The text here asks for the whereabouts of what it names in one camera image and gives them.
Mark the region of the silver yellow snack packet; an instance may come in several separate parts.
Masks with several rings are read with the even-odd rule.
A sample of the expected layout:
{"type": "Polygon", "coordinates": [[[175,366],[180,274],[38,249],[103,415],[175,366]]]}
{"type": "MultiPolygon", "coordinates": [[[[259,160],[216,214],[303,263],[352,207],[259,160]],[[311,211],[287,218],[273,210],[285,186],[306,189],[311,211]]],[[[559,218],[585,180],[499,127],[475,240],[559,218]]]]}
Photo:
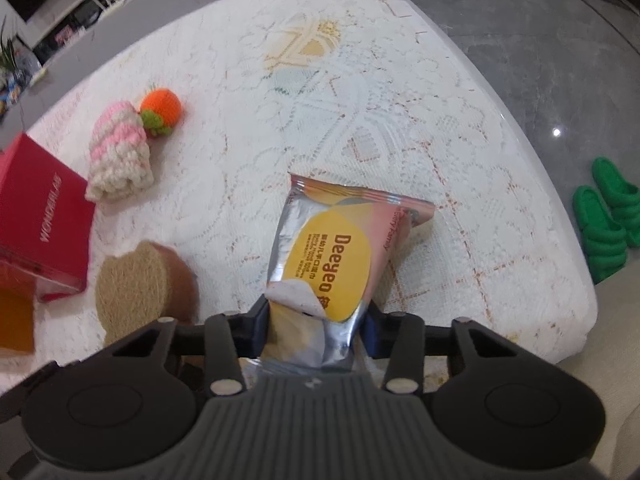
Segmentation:
{"type": "Polygon", "coordinates": [[[426,200],[294,174],[268,266],[264,358],[307,370],[349,368],[387,263],[434,213],[426,200]]]}

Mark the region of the bear shaped loofah sponge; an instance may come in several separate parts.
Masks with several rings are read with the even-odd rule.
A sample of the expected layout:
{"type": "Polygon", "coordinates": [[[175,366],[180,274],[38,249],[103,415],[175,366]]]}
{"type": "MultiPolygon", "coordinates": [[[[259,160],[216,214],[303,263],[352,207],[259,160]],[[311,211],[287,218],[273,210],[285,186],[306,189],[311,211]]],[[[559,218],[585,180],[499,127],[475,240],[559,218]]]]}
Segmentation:
{"type": "Polygon", "coordinates": [[[158,318],[192,323],[198,285],[173,249],[144,240],[132,252],[104,260],[94,298],[108,346],[158,318]]]}

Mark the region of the pink white crochet roll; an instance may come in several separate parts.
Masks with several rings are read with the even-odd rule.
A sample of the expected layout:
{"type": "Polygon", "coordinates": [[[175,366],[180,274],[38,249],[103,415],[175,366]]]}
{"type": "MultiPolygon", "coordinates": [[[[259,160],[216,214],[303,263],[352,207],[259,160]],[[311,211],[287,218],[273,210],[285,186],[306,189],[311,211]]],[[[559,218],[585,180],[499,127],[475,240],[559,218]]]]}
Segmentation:
{"type": "Polygon", "coordinates": [[[108,106],[94,124],[89,143],[85,198],[114,202],[154,183],[150,147],[143,122],[128,101],[108,106]]]}

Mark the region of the orange crochet fruit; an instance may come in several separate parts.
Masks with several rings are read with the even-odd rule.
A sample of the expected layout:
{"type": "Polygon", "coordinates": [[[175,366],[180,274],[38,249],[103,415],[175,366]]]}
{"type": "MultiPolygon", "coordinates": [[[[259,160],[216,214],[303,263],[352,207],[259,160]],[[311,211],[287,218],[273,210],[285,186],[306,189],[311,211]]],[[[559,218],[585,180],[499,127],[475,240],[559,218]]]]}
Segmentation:
{"type": "Polygon", "coordinates": [[[169,136],[182,116],[182,104],[169,89],[158,88],[142,100],[139,115],[146,133],[153,138],[169,136]]]}

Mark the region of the orange white storage box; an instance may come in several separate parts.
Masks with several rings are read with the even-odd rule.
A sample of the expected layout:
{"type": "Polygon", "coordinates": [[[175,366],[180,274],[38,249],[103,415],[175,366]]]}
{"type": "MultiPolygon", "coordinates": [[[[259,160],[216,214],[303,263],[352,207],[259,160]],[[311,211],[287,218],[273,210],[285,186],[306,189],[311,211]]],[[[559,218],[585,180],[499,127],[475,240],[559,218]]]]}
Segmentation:
{"type": "Polygon", "coordinates": [[[35,349],[35,278],[8,262],[0,266],[0,349],[2,358],[35,349]]]}

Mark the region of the red lidded box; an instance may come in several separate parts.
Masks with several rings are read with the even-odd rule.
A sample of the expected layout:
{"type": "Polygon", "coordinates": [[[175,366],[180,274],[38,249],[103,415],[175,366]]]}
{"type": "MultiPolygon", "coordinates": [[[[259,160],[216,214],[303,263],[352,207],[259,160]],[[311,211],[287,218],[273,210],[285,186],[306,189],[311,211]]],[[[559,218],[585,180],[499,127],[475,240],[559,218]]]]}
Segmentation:
{"type": "Polygon", "coordinates": [[[87,181],[26,133],[1,153],[1,266],[49,302],[87,286],[96,205],[87,181]]]}

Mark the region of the left green slipper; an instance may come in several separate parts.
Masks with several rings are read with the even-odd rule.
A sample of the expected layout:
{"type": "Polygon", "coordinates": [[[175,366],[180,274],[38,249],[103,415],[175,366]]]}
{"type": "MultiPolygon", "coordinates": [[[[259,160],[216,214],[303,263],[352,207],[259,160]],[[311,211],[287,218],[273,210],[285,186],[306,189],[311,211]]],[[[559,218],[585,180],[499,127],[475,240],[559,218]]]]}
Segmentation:
{"type": "Polygon", "coordinates": [[[626,230],[613,219],[591,186],[576,188],[573,210],[590,275],[598,284],[625,266],[626,230]]]}

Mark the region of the green slipper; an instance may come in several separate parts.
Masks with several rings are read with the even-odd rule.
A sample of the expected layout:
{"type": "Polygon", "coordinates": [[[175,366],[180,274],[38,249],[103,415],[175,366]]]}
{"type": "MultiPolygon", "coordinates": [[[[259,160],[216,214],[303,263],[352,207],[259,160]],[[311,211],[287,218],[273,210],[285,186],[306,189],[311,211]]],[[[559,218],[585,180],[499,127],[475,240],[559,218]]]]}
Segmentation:
{"type": "Polygon", "coordinates": [[[590,275],[598,284],[625,266],[626,230],[613,219],[591,186],[576,188],[573,210],[590,275]]]}
{"type": "Polygon", "coordinates": [[[626,231],[627,245],[639,247],[639,188],[627,181],[606,157],[596,158],[591,167],[594,182],[613,219],[626,231]]]}

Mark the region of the white lace tablecloth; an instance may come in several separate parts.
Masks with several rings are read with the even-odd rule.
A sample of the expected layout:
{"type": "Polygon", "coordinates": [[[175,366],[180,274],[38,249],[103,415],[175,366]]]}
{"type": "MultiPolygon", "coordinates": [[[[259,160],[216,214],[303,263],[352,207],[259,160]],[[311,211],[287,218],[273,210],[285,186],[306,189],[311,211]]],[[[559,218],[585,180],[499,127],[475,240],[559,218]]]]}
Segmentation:
{"type": "Polygon", "coordinates": [[[154,240],[198,278],[202,315],[244,310],[303,174],[435,205],[385,270],[386,309],[474,318],[553,363],[584,348],[596,293],[547,171],[408,0],[218,0],[109,58],[27,132],[85,174],[102,110],[163,86],[186,116],[153,148],[152,188],[96,212],[91,272],[154,240]]]}

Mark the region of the right green slipper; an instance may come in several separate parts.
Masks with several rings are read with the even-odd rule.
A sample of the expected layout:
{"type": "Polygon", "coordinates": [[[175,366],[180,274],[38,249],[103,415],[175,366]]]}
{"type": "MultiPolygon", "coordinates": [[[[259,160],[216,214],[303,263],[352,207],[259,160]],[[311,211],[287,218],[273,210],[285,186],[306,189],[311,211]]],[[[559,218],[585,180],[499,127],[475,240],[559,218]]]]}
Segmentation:
{"type": "Polygon", "coordinates": [[[606,157],[596,158],[591,167],[594,182],[613,219],[626,231],[627,245],[639,247],[639,188],[627,181],[606,157]]]}

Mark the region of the green plant in vase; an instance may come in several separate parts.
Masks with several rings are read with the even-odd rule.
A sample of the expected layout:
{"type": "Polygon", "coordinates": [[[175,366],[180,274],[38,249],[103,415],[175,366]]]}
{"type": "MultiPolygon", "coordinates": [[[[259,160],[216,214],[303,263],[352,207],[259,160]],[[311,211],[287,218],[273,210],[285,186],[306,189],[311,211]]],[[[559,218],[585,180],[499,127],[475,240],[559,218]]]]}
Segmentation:
{"type": "Polygon", "coordinates": [[[20,70],[17,66],[15,58],[15,50],[11,38],[4,38],[4,29],[6,28],[6,18],[3,19],[0,29],[0,48],[1,48],[1,69],[8,75],[17,77],[20,70]]]}

